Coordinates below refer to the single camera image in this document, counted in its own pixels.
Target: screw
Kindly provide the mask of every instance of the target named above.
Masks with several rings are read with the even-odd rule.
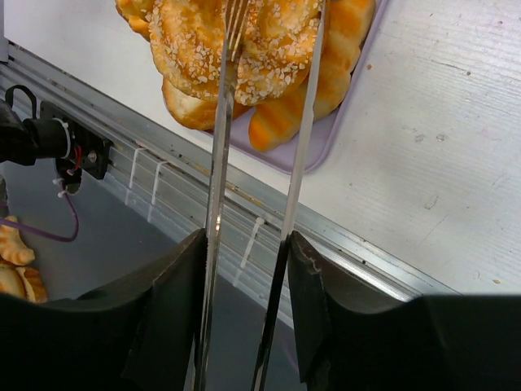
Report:
[[[90,163],[95,163],[98,159],[98,154],[94,151],[90,151],[89,155],[87,155],[87,159],[89,159]]]

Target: metal fork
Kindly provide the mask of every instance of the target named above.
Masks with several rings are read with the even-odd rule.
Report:
[[[221,241],[222,209],[226,187],[226,169],[230,149],[230,127],[234,113],[235,87],[239,59],[243,50],[248,0],[228,0],[225,9],[225,41],[222,47],[221,78],[217,96],[216,126],[213,137],[210,192],[206,216],[208,252],[204,276],[203,313],[199,338],[195,342],[195,370],[191,390],[204,391],[212,328],[212,308],[217,280],[217,258]]]

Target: bread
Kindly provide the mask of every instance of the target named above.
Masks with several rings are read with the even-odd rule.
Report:
[[[0,293],[6,293],[32,303],[45,303],[47,291],[38,270],[18,267],[0,259]]]
[[[315,120],[331,114],[344,100],[374,9],[374,0],[331,2],[331,24],[320,61],[313,107]],[[306,90],[307,82],[291,94],[256,106],[248,129],[250,143],[255,150],[273,150],[298,133]]]
[[[24,283],[14,268],[0,265],[0,293],[25,299]]]
[[[15,270],[24,285],[25,298],[32,303],[45,303],[47,291],[38,270],[32,267],[17,267]]]
[[[170,114],[181,125],[193,130],[205,130],[210,133],[215,125],[217,103],[205,102],[183,94],[172,86],[168,79],[163,80],[164,103]],[[240,103],[235,103],[234,118],[244,114],[248,109]]]
[[[116,0],[118,13],[129,23],[130,28],[150,41],[147,13],[152,11],[154,0]]]
[[[14,216],[8,216],[10,222],[18,222]],[[0,257],[16,266],[26,266],[34,261],[34,251],[27,247],[16,228],[0,226]]]
[[[147,15],[155,66],[183,94],[217,101],[223,0],[156,0]],[[296,89],[309,73],[322,0],[251,0],[235,100],[253,106]]]

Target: lavender tray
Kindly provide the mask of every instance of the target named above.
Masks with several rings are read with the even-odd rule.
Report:
[[[378,29],[380,20],[382,19],[387,1],[388,0],[376,0],[376,10],[374,12],[373,23],[370,27],[366,43],[361,51],[360,59],[358,60],[359,64],[365,63],[367,52],[370,49],[370,45]],[[360,66],[355,67],[352,74],[351,88],[346,94],[340,107],[334,110],[329,116],[322,118],[320,121],[316,121],[313,124],[311,139],[309,141],[308,159],[304,169],[306,173],[316,169],[326,159],[331,146],[335,141],[335,136],[342,125],[342,119],[348,106],[349,99],[351,98],[352,87],[360,77],[362,68],[363,67]],[[232,124],[230,134],[231,146],[278,171],[282,171],[285,174],[291,174],[299,136],[295,136],[289,143],[285,143],[270,152],[257,152],[250,145],[250,139],[248,137],[248,126],[253,113],[254,109],[243,114]]]

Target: white wooden surface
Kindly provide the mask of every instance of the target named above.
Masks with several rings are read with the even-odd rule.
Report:
[[[112,0],[5,0],[6,36],[205,149]],[[521,3],[390,0],[301,202],[460,292],[521,292]],[[231,164],[286,191],[288,177]]]

